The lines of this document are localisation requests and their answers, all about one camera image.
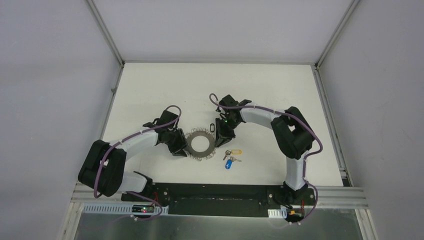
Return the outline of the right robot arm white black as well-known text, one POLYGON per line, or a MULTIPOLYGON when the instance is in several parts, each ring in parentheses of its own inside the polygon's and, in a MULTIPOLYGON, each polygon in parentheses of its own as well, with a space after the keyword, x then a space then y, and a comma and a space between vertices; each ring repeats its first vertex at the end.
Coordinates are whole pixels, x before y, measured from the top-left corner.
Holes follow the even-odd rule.
POLYGON ((217 107, 215 120, 215 147, 229 143, 236 137, 235 129, 241 123, 253 123, 272 130, 280 151, 286 157, 287 174, 282 192, 273 194, 280 201, 296 205, 308 188, 304 161, 317 136, 297 107, 280 111, 257 105, 251 100, 235 100, 230 94, 218 100, 214 93, 210 101, 217 107))

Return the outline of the metal disc with key rings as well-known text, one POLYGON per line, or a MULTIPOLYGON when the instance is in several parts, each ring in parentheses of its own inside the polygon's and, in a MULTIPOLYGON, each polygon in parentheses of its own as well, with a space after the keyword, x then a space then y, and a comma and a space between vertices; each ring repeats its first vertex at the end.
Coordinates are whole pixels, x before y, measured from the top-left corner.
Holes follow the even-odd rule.
POLYGON ((184 134, 187 146, 184 152, 197 161, 211 159, 216 153, 215 137, 203 127, 193 128, 184 134))

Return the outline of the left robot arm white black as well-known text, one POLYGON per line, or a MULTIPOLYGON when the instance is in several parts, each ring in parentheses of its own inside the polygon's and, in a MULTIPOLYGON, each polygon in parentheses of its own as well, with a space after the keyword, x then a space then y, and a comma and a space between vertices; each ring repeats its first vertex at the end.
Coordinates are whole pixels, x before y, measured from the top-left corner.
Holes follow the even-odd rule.
POLYGON ((159 118, 122 139, 106 142, 96 140, 78 173, 78 181, 94 191, 95 198, 116 193, 133 192, 140 202, 152 198, 152 179, 140 172, 125 170, 126 162, 142 151, 159 144, 167 145, 174 157, 186 157, 185 134, 178 127, 180 114, 165 109, 159 118))

